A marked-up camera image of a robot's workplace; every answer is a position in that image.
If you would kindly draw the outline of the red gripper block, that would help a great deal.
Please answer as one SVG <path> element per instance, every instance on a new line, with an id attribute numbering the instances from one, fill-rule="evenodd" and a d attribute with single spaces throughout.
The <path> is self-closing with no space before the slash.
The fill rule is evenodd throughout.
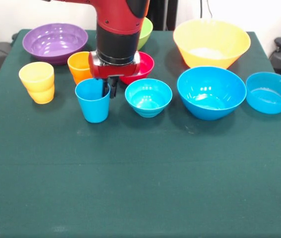
<path id="1" fill-rule="evenodd" d="M 140 69 L 141 59 L 139 52 L 136 51 L 133 60 L 130 63 L 116 65 L 103 61 L 99 58 L 96 51 L 91 51 L 88 56 L 88 62 L 91 75 L 94 78 L 102 79 L 103 81 L 102 96 L 105 97 L 111 89 L 110 98 L 113 99 L 116 96 L 119 76 L 132 76 L 137 74 Z M 109 87 L 107 78 L 110 78 L 112 81 L 111 87 Z"/>

